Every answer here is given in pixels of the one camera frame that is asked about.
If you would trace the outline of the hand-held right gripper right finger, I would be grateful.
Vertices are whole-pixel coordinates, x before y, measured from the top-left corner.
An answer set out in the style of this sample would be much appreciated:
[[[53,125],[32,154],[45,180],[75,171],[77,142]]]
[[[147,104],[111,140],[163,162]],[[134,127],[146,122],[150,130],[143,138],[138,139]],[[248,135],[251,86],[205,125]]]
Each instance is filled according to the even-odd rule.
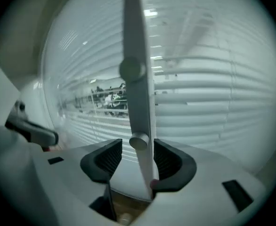
[[[185,187],[195,176],[196,161],[189,154],[159,140],[154,140],[154,162],[160,180],[152,190],[157,193],[177,192]]]

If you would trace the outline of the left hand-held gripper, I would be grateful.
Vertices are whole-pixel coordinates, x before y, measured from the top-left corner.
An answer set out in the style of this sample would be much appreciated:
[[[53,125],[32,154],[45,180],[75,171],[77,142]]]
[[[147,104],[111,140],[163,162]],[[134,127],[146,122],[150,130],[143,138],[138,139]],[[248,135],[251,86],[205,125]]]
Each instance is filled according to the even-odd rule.
[[[55,146],[58,143],[59,136],[56,131],[29,121],[25,103],[22,100],[17,100],[13,105],[5,127],[18,132],[28,142],[39,144],[41,147]]]

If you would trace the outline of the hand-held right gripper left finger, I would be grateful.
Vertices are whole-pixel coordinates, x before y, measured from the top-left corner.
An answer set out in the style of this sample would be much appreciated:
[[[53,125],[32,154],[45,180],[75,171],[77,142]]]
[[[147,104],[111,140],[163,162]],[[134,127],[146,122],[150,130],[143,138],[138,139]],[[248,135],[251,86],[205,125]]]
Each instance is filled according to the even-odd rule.
[[[117,216],[112,200],[110,180],[122,159],[122,139],[107,140],[104,146],[85,155],[80,161],[82,171],[96,183],[105,185],[103,195],[89,207],[112,221]]]

